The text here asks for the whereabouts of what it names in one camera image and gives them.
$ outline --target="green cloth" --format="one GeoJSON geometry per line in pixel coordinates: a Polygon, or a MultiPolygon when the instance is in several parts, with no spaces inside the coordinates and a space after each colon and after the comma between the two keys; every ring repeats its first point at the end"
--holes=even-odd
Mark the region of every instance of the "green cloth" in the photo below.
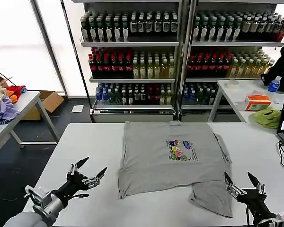
{"type": "Polygon", "coordinates": [[[265,128],[277,129],[281,118],[281,111],[268,107],[264,110],[253,113],[252,117],[256,122],[262,124],[265,128]]]}

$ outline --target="cardboard box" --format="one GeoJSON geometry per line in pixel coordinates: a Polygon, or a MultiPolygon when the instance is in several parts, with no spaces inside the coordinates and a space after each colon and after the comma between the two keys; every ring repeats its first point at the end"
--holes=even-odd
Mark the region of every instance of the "cardboard box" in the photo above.
{"type": "MultiPolygon", "coordinates": [[[[58,106],[64,101],[64,98],[57,94],[55,91],[40,91],[40,99],[45,110],[50,114],[57,109],[58,106]]],[[[22,120],[27,121],[39,121],[41,116],[37,108],[34,106],[23,118],[22,120]]]]}
{"type": "Polygon", "coordinates": [[[246,111],[259,111],[266,109],[271,104],[269,97],[262,95],[246,96],[246,111]]]}

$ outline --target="dark floor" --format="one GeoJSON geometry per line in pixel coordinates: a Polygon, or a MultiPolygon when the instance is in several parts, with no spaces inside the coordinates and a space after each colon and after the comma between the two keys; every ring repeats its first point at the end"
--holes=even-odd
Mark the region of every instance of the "dark floor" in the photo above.
{"type": "MultiPolygon", "coordinates": [[[[87,99],[65,100],[51,115],[62,135],[71,122],[91,122],[87,99]],[[71,113],[74,105],[84,105],[82,113],[71,113]]],[[[44,122],[20,122],[15,127],[22,141],[54,141],[44,122]]],[[[19,149],[10,139],[0,150],[0,227],[20,213],[27,199],[24,188],[35,186],[55,146],[27,145],[19,149]]]]}

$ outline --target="gray t-shirt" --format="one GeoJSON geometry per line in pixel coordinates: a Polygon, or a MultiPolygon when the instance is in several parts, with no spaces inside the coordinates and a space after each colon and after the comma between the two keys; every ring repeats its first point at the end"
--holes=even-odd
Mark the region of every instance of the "gray t-shirt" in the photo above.
{"type": "Polygon", "coordinates": [[[194,186],[190,199],[206,209],[232,217],[230,195],[222,193],[223,205],[211,204],[206,192],[221,192],[224,172],[231,174],[231,160],[217,134],[206,123],[126,122],[123,157],[118,171],[119,196],[173,187],[194,186]],[[212,182],[211,190],[201,192],[202,183],[212,182]]]}

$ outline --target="tissue box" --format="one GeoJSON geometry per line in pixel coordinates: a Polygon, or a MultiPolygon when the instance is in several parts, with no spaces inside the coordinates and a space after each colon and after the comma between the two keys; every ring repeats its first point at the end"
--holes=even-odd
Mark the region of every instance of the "tissue box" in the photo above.
{"type": "Polygon", "coordinates": [[[246,96],[245,99],[246,104],[246,111],[259,111],[266,109],[270,104],[271,101],[269,97],[256,95],[256,96],[246,96]]]}

